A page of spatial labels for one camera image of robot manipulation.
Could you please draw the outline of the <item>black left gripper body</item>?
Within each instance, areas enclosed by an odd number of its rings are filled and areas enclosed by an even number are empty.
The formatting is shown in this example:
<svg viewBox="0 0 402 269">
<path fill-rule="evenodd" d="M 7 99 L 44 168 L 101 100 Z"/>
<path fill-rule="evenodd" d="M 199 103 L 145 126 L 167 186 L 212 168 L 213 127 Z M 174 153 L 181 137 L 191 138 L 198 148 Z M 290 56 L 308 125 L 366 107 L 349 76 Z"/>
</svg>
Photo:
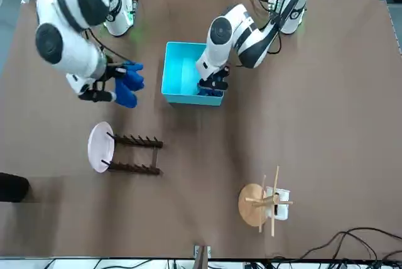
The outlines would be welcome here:
<svg viewBox="0 0 402 269">
<path fill-rule="evenodd" d="M 198 82 L 198 86 L 201 89 L 209 91 L 224 92 L 229 87 L 228 83 L 225 81 L 225 78 L 229 76 L 229 73 L 230 73 L 229 67 L 225 66 L 217 73 L 207 77 L 207 80 L 200 79 Z"/>
</svg>

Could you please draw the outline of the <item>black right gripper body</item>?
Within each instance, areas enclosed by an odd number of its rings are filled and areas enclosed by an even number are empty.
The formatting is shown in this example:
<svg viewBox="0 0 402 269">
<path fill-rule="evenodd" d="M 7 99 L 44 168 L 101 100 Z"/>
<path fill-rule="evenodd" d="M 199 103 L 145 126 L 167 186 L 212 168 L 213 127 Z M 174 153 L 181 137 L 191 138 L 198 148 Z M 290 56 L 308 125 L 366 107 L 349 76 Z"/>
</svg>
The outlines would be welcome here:
<svg viewBox="0 0 402 269">
<path fill-rule="evenodd" d="M 104 91 L 106 82 L 114 77 L 114 62 L 107 62 L 104 73 L 92 84 L 95 91 Z"/>
</svg>

